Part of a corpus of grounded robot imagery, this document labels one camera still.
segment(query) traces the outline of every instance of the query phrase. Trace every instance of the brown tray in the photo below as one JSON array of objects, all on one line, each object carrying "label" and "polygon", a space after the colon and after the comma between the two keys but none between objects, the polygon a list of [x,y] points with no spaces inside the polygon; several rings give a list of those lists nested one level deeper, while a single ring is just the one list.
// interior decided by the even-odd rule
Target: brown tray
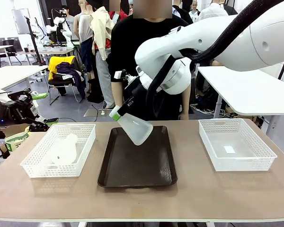
[{"label": "brown tray", "polygon": [[165,126],[156,126],[140,146],[122,128],[110,132],[98,185],[104,188],[146,188],[177,182],[174,158]]}]

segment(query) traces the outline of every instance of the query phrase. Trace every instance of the mannequin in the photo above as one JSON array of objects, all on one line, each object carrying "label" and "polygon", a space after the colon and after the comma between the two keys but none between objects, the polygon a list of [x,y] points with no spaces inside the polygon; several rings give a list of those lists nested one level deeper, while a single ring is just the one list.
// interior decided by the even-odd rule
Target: mannequin
[{"label": "mannequin", "polygon": [[87,11],[86,10],[86,1],[85,0],[78,0],[78,4],[81,8],[81,13],[77,14],[75,16],[75,19],[74,19],[74,34],[79,38],[80,40],[80,37],[79,37],[79,21],[80,21],[80,17]]},{"label": "mannequin", "polygon": [[[80,43],[81,43],[81,56],[82,62],[86,67],[88,81],[91,81],[95,78],[92,68],[92,36],[93,31],[91,30],[90,24],[90,15],[93,13],[93,8],[89,5],[85,0],[81,0],[82,3],[80,4],[81,10],[83,14],[80,16],[79,19],[79,36],[80,36]],[[87,93],[91,93],[92,84],[89,83],[89,89]]]}]

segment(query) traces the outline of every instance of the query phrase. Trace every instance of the white bottle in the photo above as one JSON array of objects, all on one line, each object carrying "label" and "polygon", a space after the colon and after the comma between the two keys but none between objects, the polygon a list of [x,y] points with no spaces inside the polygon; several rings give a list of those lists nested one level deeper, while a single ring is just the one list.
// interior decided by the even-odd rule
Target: white bottle
[{"label": "white bottle", "polygon": [[120,124],[135,145],[143,144],[150,136],[153,125],[127,113],[124,116],[120,116],[118,113],[119,109],[120,107],[116,105],[109,116]]},{"label": "white bottle", "polygon": [[75,134],[69,134],[64,140],[53,144],[48,151],[50,160],[57,165],[72,164],[77,158],[77,141]]}]

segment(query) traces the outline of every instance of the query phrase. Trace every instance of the white plastic basket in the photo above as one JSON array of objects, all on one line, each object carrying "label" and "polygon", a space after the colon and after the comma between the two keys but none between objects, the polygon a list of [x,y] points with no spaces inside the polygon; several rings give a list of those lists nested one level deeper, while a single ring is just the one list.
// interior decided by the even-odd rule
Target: white plastic basket
[{"label": "white plastic basket", "polygon": [[216,171],[267,171],[277,155],[243,119],[199,120]]},{"label": "white plastic basket", "polygon": [[[56,165],[49,160],[47,152],[54,143],[65,139],[69,134],[75,134],[78,137],[77,158],[70,165]],[[95,138],[95,124],[53,125],[22,161],[21,166],[30,178],[80,176]]]}]

